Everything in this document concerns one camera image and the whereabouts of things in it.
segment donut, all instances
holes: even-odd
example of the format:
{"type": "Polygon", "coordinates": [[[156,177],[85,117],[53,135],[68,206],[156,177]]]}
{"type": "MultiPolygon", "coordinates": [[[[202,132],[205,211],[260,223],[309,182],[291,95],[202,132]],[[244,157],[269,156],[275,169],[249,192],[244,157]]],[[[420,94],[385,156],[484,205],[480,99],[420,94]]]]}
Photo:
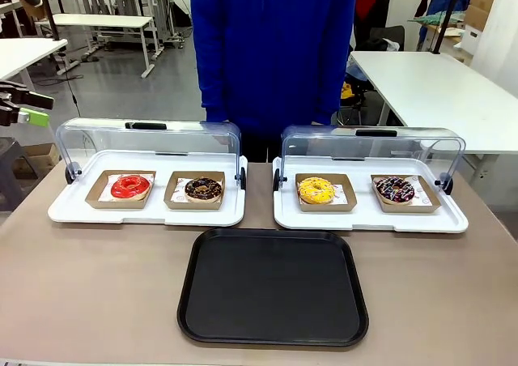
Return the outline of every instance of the donut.
{"type": "Polygon", "coordinates": [[[115,184],[112,185],[110,193],[114,201],[138,201],[146,197],[147,192],[151,188],[150,182],[140,176],[123,176],[117,178],[115,184]]]}
{"type": "Polygon", "coordinates": [[[381,200],[387,204],[404,206],[410,204],[415,196],[412,184],[400,177],[381,178],[375,184],[381,200]]]}
{"type": "Polygon", "coordinates": [[[211,178],[195,178],[185,186],[185,196],[190,202],[217,202],[223,188],[211,178]]]}
{"type": "Polygon", "coordinates": [[[299,184],[299,195],[307,204],[328,204],[334,199],[334,187],[319,177],[309,177],[299,184]]]}

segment yellow frosted donut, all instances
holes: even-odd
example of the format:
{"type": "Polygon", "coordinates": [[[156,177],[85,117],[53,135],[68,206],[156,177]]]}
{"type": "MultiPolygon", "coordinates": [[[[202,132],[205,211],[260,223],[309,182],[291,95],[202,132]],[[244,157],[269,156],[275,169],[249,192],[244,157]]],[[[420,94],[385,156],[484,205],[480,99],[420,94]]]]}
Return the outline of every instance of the yellow frosted donut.
{"type": "Polygon", "coordinates": [[[323,178],[310,177],[300,182],[299,194],[307,204],[327,204],[333,201],[334,187],[323,178]]]}

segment hoodie sleeve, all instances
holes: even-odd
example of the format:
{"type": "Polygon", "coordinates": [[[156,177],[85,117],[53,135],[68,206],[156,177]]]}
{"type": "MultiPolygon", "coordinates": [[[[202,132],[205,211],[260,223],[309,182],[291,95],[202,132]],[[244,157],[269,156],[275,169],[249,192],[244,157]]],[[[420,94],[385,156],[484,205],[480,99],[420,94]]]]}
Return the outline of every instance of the hoodie sleeve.
{"type": "Polygon", "coordinates": [[[223,7],[221,0],[191,0],[197,76],[207,121],[224,121],[223,7]]]}
{"type": "Polygon", "coordinates": [[[332,0],[320,45],[318,102],[313,121],[328,125],[340,108],[340,94],[346,77],[355,0],[332,0]]]}

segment black pole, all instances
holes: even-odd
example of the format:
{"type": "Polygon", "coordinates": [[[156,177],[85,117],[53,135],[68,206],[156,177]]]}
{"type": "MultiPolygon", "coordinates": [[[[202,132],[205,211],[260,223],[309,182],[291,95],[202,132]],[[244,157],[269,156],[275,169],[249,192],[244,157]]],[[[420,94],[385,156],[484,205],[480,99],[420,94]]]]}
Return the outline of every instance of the black pole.
{"type": "Polygon", "coordinates": [[[450,24],[450,19],[452,18],[453,9],[455,8],[456,0],[450,0],[448,4],[448,9],[446,10],[446,15],[444,16],[443,25],[440,28],[439,37],[437,38],[437,42],[435,43],[435,47],[433,50],[433,54],[439,54],[440,46],[443,44],[444,35],[446,34],[446,29],[450,24]]]}
{"type": "Polygon", "coordinates": [[[49,0],[41,0],[43,2],[43,8],[45,9],[45,13],[47,15],[47,19],[50,23],[50,31],[52,32],[52,38],[54,40],[59,40],[59,34],[57,33],[57,27],[54,23],[54,18],[52,17],[52,11],[50,10],[49,0]]]}

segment gray stool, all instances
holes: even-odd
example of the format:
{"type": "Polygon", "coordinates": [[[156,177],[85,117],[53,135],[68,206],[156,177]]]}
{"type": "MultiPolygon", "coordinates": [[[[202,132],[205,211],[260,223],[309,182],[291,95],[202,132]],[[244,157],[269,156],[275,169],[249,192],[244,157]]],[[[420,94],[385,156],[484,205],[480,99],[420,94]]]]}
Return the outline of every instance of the gray stool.
{"type": "Polygon", "coordinates": [[[14,138],[0,138],[0,193],[5,198],[0,202],[0,211],[14,211],[42,179],[41,173],[14,138]],[[13,163],[19,159],[25,160],[36,176],[34,184],[24,189],[12,169],[13,163]]]}

